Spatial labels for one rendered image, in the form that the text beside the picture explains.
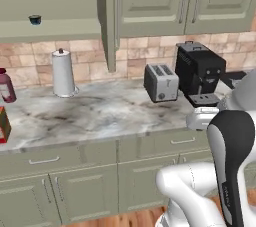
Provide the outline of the small dark cup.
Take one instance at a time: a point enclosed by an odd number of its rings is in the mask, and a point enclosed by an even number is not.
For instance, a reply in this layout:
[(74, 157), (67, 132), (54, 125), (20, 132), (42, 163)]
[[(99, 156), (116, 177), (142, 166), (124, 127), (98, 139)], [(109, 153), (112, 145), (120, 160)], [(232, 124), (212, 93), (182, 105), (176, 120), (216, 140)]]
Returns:
[(30, 15), (29, 21), (32, 25), (40, 25), (42, 21), (42, 17), (40, 15)]

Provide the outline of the black hob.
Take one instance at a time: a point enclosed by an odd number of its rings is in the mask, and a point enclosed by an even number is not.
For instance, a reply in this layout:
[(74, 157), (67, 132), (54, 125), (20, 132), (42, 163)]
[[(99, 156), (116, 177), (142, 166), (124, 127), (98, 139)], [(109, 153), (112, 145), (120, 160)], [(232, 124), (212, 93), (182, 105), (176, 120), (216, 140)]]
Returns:
[(232, 71), (224, 73), (220, 80), (227, 85), (230, 89), (235, 86), (247, 75), (245, 71)]

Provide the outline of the green base cabinet door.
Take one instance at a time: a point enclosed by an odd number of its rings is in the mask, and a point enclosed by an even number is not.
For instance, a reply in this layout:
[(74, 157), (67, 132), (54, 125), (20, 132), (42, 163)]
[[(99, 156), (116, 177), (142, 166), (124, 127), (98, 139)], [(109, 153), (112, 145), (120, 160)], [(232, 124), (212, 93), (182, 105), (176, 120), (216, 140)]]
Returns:
[(195, 151), (195, 152), (188, 152), (188, 153), (181, 153), (179, 155), (179, 163), (182, 164), (182, 158), (186, 157), (187, 162), (212, 162), (212, 154), (209, 150), (205, 151)]
[[(42, 179), (51, 199), (48, 203)], [(59, 227), (61, 218), (47, 174), (0, 181), (0, 227)]]
[[(61, 201), (55, 183), (59, 185)], [(63, 224), (83, 222), (118, 213), (117, 165), (78, 168), (50, 174)]]
[(168, 204), (156, 187), (157, 172), (177, 155), (156, 157), (118, 164), (119, 212), (144, 210)]

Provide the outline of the black coffee machine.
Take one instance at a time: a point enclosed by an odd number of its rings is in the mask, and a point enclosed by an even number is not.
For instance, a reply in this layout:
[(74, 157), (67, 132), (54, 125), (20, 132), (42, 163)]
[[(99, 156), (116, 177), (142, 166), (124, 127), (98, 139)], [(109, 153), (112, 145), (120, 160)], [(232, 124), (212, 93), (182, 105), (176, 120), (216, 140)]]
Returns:
[(175, 73), (179, 89), (193, 107), (216, 107), (214, 94), (220, 77), (226, 71), (226, 60), (200, 42), (177, 43)]

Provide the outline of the silver toaster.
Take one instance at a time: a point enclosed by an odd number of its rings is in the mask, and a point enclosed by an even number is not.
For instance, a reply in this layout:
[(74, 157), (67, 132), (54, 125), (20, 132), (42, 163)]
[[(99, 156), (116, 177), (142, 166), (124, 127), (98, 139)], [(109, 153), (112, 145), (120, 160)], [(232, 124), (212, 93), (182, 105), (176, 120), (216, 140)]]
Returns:
[(176, 101), (179, 77), (167, 64), (147, 64), (144, 70), (144, 88), (154, 103)]

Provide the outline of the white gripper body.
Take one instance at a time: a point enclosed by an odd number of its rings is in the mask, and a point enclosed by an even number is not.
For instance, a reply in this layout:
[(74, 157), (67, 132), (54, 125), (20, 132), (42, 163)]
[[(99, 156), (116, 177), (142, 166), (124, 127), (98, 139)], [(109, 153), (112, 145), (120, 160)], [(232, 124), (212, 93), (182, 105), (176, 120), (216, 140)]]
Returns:
[(219, 113), (217, 107), (198, 107), (186, 116), (186, 126), (191, 130), (206, 130), (210, 121)]

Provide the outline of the orange red food box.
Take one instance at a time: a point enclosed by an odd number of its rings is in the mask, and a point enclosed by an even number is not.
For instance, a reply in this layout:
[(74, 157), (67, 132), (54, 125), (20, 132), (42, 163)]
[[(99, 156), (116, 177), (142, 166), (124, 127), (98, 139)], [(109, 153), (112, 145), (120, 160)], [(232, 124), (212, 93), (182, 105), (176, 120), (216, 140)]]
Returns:
[(3, 106), (0, 106), (0, 143), (6, 143), (11, 133), (11, 125)]

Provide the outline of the dark red jar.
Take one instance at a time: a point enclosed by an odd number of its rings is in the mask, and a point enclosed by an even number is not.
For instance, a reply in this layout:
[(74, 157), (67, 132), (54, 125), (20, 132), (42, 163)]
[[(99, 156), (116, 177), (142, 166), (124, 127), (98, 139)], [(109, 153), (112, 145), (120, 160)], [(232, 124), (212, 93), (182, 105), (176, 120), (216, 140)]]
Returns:
[(0, 95), (6, 103), (13, 103), (16, 101), (14, 87), (5, 68), (0, 68)]

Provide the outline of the green drawer front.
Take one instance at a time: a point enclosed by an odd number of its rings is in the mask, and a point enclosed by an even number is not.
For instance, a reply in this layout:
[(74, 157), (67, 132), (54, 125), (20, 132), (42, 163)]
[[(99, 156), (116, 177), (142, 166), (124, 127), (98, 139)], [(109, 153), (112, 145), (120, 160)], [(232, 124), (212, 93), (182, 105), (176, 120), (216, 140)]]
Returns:
[[(193, 137), (196, 138), (196, 141), (192, 143), (177, 145), (170, 143), (171, 140), (189, 140)], [(205, 131), (181, 128), (125, 136), (119, 140), (118, 157), (120, 162), (128, 162), (208, 149), (209, 144)]]
[[(52, 163), (30, 165), (32, 161), (53, 159)], [(22, 152), (0, 154), (0, 179), (34, 173), (49, 173), (80, 166), (95, 167), (116, 163), (116, 142), (92, 142), (82, 145), (38, 147)]]

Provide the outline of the open green cabinet door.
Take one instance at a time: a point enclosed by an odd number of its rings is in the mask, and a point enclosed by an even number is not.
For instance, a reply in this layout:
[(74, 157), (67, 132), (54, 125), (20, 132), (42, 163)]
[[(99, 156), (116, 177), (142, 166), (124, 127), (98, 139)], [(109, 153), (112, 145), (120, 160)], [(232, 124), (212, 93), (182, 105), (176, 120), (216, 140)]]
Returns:
[(116, 51), (120, 47), (118, 4), (119, 0), (97, 0), (101, 40), (107, 68), (111, 73), (116, 71)]

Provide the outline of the white paper towel roll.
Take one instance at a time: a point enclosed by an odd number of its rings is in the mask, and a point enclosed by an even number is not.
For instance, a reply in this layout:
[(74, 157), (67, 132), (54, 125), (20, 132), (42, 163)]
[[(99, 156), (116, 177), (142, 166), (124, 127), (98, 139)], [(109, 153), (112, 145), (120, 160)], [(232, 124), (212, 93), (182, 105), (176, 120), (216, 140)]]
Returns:
[(53, 93), (61, 98), (73, 97), (79, 89), (75, 85), (71, 54), (59, 48), (52, 53)]

